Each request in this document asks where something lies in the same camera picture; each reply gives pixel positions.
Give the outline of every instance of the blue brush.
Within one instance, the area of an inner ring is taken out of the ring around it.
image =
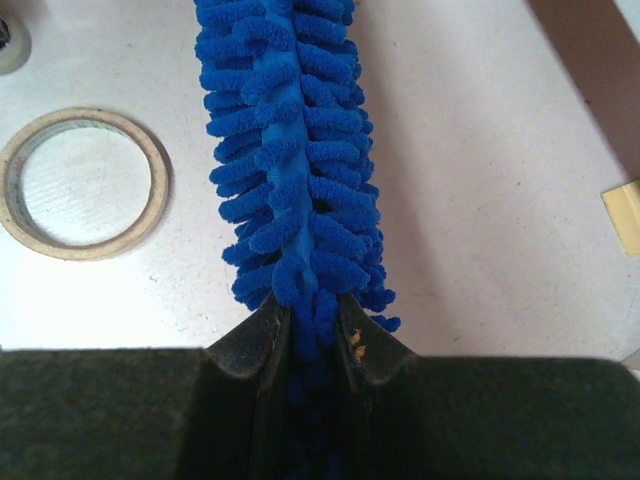
[[[331,413],[325,394],[338,296],[352,293],[376,313],[395,297],[384,287],[380,264],[379,192],[368,183],[373,126],[359,108],[358,52],[346,39],[354,2],[195,3],[200,82],[210,92],[207,132],[224,137],[215,149],[222,165],[211,181],[229,198],[221,216],[239,224],[238,242],[223,253],[238,267],[233,292],[256,309],[273,290],[292,308],[299,365],[290,400],[304,417],[301,425],[316,425],[315,433],[298,429],[314,438],[300,455],[315,449],[332,464],[330,447],[319,440],[326,422],[319,419]],[[389,331],[400,325],[397,318],[373,318]],[[309,461],[301,468],[310,468]]]

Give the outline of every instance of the speckled white surface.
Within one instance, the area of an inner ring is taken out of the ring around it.
[[[0,231],[5,349],[208,345],[247,314],[220,260],[216,140],[181,0],[19,0],[33,53],[0,77],[0,144],[35,117],[106,107],[151,130],[168,212],[112,260],[47,259]],[[595,355],[640,347],[640,263],[600,194],[625,182],[526,2],[362,0],[351,36],[376,125],[391,313],[428,354]]]

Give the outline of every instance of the beige tape roll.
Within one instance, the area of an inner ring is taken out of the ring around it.
[[[58,133],[77,128],[107,129],[131,139],[142,150],[151,172],[147,203],[125,231],[100,243],[70,246],[45,235],[24,205],[20,177],[29,156]],[[0,223],[20,243],[63,260],[98,260],[120,253],[142,240],[157,225],[169,197],[169,172],[154,141],[138,125],[112,112],[70,108],[44,115],[20,130],[0,152]]]

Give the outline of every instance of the blue chenille strand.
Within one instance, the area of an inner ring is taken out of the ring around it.
[[[293,310],[290,478],[323,459],[340,478],[333,378],[338,296],[381,313],[382,233],[369,184],[373,126],[355,44],[352,0],[196,0],[196,56],[211,121],[223,137],[210,176],[227,199],[221,216],[238,241],[223,258],[238,268],[236,299],[257,308],[273,291]],[[397,318],[372,317],[389,331]]]

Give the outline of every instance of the masking tape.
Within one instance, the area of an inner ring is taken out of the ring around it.
[[[51,137],[78,128],[101,128],[132,140],[149,163],[151,187],[140,216],[122,233],[83,246],[57,242],[44,234],[24,205],[21,175],[30,155]],[[0,223],[33,251],[63,260],[98,260],[111,257],[141,241],[157,225],[169,197],[169,172],[154,141],[138,125],[112,112],[70,108],[44,115],[20,130],[0,152]]]

